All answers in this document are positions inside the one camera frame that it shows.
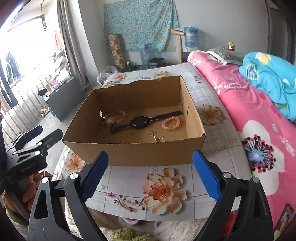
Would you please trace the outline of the black wristwatch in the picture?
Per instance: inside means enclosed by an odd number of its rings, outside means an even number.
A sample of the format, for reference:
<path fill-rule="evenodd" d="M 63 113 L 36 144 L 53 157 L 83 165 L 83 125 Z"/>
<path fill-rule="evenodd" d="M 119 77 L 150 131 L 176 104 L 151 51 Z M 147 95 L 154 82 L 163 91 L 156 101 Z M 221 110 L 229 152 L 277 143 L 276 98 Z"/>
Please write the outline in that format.
<path fill-rule="evenodd" d="M 183 114 L 183 112 L 178 110 L 178 111 L 174 111 L 171 113 L 165 113 L 165 114 L 155 115 L 155 116 L 151 116 L 151 117 L 148 117 L 145 115 L 140 115 L 140 116 L 136 116 L 135 118 L 133 118 L 127 124 L 118 125 L 118 126 L 111 126 L 109 128 L 109 131 L 111 133 L 117 133 L 117 132 L 120 132 L 123 130 L 128 130 L 130 128 L 132 128 L 132 129 L 144 128 L 152 122 L 166 120 L 167 118 L 180 116 L 182 114 Z"/>

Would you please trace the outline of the dark grey cabinet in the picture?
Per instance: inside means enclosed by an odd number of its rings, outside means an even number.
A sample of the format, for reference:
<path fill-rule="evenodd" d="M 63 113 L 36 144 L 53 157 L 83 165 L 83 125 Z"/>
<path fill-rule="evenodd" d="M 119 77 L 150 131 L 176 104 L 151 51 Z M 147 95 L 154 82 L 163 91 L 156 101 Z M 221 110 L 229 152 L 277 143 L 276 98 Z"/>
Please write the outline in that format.
<path fill-rule="evenodd" d="M 44 96 L 44 100 L 53 115 L 63 121 L 73 109 L 85 98 L 79 81 L 72 77 L 58 89 Z"/>

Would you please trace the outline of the green plush toy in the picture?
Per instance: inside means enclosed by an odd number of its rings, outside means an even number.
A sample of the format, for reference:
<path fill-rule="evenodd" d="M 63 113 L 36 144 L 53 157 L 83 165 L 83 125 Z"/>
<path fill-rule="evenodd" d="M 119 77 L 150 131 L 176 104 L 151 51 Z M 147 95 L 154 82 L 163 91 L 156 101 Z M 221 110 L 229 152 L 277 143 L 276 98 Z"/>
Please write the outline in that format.
<path fill-rule="evenodd" d="M 117 241 L 153 241 L 154 238 L 150 235 L 137 235 L 131 228 L 125 227 L 118 229 L 113 237 Z"/>

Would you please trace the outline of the pink floral quilt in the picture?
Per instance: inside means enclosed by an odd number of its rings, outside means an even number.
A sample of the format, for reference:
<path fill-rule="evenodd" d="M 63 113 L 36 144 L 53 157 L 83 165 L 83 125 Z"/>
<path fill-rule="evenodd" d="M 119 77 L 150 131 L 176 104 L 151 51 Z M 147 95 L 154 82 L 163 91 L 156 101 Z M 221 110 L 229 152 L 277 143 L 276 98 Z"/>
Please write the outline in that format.
<path fill-rule="evenodd" d="M 273 238 L 281 240 L 295 218 L 295 122 L 251 85 L 233 64 L 194 51 L 188 62 L 219 96 L 240 136 L 252 175 L 258 177 L 273 219 Z"/>

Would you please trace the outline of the grey curtain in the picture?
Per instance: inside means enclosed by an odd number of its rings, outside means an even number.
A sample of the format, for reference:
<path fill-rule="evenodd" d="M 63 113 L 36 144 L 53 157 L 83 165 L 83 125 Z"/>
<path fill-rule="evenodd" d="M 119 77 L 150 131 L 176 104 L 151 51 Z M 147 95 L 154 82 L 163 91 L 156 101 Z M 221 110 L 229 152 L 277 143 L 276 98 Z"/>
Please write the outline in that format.
<path fill-rule="evenodd" d="M 85 92 L 90 84 L 74 36 L 69 1 L 57 1 L 57 16 L 70 74 L 76 78 L 82 91 Z"/>

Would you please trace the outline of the brown cardboard box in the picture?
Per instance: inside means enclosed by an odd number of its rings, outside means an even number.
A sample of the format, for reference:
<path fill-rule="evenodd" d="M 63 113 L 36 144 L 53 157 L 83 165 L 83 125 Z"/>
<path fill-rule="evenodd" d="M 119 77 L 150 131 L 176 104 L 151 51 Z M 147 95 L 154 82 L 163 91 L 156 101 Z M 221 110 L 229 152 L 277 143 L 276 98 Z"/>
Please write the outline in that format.
<path fill-rule="evenodd" d="M 92 90 L 63 137 L 84 161 L 100 152 L 112 166 L 187 164 L 206 132 L 181 76 Z"/>

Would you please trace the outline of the white plastic bag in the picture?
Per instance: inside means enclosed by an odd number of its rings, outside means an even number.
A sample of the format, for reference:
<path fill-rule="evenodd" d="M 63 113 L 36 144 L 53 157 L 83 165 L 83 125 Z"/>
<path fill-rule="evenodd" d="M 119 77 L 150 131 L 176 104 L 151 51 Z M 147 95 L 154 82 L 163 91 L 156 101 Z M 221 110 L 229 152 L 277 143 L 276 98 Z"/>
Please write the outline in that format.
<path fill-rule="evenodd" d="M 100 87 L 102 87 L 105 82 L 114 74 L 118 74 L 119 71 L 114 66 L 107 66 L 97 77 L 97 83 Z"/>

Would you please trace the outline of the patterned roll tube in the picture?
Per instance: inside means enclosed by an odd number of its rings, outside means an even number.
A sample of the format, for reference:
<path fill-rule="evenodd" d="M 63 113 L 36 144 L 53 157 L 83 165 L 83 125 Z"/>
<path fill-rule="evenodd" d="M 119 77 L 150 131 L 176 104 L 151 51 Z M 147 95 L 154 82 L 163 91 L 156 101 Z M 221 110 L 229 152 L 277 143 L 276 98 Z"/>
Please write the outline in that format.
<path fill-rule="evenodd" d="M 120 46 L 119 37 L 117 34 L 108 35 L 108 41 L 114 58 L 115 66 L 120 72 L 126 72 L 125 59 Z"/>

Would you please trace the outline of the blue cartoon blanket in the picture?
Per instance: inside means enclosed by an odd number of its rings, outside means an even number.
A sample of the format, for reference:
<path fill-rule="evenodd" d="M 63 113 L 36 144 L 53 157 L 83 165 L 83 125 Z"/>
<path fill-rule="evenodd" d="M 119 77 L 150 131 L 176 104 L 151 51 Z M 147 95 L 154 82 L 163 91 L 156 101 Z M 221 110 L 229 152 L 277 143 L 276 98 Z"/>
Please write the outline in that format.
<path fill-rule="evenodd" d="M 239 73 L 274 103 L 280 113 L 295 122 L 295 66 L 280 57 L 250 52 L 243 58 Z"/>

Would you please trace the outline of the dark pot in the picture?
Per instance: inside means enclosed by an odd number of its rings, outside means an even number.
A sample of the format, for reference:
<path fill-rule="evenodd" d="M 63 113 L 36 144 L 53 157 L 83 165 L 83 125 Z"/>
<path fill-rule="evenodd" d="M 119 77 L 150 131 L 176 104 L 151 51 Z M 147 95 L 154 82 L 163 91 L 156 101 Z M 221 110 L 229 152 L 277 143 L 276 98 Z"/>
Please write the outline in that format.
<path fill-rule="evenodd" d="M 161 68 L 165 66 L 166 66 L 166 62 L 164 58 L 152 58 L 151 60 L 148 61 L 149 69 Z"/>

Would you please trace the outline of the small figurine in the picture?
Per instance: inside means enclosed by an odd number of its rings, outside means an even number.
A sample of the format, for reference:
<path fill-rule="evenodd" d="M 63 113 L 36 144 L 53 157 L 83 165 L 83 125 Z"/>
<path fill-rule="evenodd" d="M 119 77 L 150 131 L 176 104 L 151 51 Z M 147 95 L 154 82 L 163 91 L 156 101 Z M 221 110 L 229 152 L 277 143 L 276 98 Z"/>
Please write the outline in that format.
<path fill-rule="evenodd" d="M 227 43 L 227 45 L 228 45 L 228 47 L 227 47 L 228 51 L 235 51 L 235 45 L 233 42 L 230 41 Z"/>

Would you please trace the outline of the wooden chair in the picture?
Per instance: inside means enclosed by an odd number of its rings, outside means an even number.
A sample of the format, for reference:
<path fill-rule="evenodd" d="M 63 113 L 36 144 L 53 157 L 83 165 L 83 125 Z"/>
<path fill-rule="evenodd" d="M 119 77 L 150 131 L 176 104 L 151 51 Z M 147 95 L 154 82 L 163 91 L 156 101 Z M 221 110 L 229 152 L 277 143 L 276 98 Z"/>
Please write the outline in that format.
<path fill-rule="evenodd" d="M 178 50 L 179 50 L 179 63 L 183 63 L 183 44 L 182 44 L 182 37 L 186 34 L 181 30 L 170 30 L 171 35 L 176 35 L 178 37 Z"/>

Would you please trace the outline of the blue water bottle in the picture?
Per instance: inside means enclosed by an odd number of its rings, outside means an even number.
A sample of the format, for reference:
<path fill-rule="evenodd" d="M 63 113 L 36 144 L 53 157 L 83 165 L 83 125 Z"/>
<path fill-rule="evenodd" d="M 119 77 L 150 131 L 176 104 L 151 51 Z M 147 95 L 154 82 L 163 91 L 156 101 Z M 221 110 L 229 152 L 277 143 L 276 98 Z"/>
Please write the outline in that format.
<path fill-rule="evenodd" d="M 187 49 L 198 49 L 199 47 L 199 29 L 193 26 L 184 27 L 185 47 Z"/>

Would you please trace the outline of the teal floral wall cloth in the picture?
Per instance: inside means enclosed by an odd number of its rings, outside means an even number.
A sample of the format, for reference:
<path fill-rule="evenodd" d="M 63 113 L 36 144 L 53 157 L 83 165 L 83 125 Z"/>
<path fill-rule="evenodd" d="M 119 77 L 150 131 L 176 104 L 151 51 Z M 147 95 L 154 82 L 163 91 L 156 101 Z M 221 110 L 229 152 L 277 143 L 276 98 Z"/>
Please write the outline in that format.
<path fill-rule="evenodd" d="M 164 51 L 170 30 L 178 27 L 174 1 L 117 1 L 103 8 L 107 47 L 108 36 L 116 34 L 125 52 L 139 52 L 145 45 Z"/>

